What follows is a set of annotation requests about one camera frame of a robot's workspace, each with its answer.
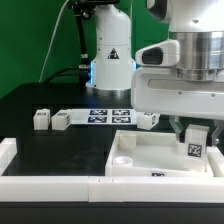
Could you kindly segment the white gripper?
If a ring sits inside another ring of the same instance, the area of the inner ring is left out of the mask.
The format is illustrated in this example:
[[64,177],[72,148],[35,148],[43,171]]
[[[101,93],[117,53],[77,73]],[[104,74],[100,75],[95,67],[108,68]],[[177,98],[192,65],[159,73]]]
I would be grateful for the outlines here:
[[138,68],[132,78],[132,107],[138,112],[172,115],[169,123],[178,141],[184,130],[178,116],[213,119],[212,145],[218,145],[224,131],[224,75],[215,81],[185,81],[175,72],[172,68]]

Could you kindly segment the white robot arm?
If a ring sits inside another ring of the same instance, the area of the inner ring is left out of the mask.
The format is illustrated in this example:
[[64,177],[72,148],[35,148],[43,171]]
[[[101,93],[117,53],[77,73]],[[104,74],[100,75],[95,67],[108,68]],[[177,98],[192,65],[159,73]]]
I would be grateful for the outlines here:
[[212,119],[224,130],[224,0],[146,0],[168,38],[131,55],[131,21],[108,0],[96,5],[97,56],[89,91],[131,93],[137,111]]

